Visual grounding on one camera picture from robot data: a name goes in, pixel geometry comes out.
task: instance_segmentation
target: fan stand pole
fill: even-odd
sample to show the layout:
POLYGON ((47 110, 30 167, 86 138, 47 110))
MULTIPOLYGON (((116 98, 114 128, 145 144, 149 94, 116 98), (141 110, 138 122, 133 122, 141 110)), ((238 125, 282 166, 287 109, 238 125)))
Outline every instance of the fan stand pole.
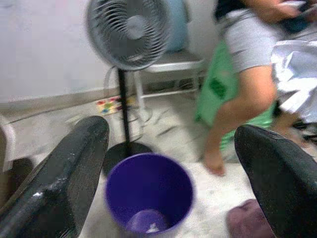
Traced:
POLYGON ((132 155, 152 152, 152 150, 146 145, 131 142, 130 127, 128 120, 127 96, 125 87, 125 74, 126 72, 124 70, 118 70, 125 142, 117 144, 107 151, 103 165, 103 171, 106 176, 111 171, 111 169, 122 160, 132 155))

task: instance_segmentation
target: chair seat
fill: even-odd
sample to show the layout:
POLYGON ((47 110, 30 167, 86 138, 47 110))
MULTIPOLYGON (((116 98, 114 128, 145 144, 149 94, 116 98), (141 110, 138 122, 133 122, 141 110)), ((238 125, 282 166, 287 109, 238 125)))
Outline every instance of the chair seat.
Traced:
POLYGON ((198 69, 203 66, 204 60, 187 50, 166 53, 155 64, 144 71, 158 73, 168 71, 198 69))

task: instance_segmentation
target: purple bucket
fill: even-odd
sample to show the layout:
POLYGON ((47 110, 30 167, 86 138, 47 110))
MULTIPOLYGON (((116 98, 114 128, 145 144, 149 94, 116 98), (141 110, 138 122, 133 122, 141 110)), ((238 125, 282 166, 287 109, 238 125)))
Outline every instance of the purple bucket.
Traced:
POLYGON ((185 170, 158 154, 139 154, 112 169, 106 203, 125 237, 173 237, 193 202, 185 170))

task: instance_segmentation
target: black fan base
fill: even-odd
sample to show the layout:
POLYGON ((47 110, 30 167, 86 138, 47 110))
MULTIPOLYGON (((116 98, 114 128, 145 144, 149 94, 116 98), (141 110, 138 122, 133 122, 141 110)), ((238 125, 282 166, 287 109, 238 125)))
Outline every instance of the black fan base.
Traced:
MULTIPOLYGON (((130 156, 142 154, 142 153, 151 153, 151 150, 148 146, 131 142, 131 152, 130 156)), ((103 172, 105 176, 108 176, 109 172, 112 170, 114 166, 116 166, 119 162, 126 159, 126 143, 123 142, 121 144, 117 144, 111 147, 105 157, 104 165, 103 165, 103 172)))

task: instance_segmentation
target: gray shorts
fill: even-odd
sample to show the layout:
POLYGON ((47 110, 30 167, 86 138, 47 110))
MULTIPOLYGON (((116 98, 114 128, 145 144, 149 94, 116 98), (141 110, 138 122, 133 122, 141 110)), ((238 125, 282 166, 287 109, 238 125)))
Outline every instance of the gray shorts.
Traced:
POLYGON ((278 41, 317 41, 317 23, 300 33, 289 34, 279 24, 261 21, 250 9, 228 13, 220 20, 219 28, 232 55, 235 72, 270 65, 271 53, 278 41))

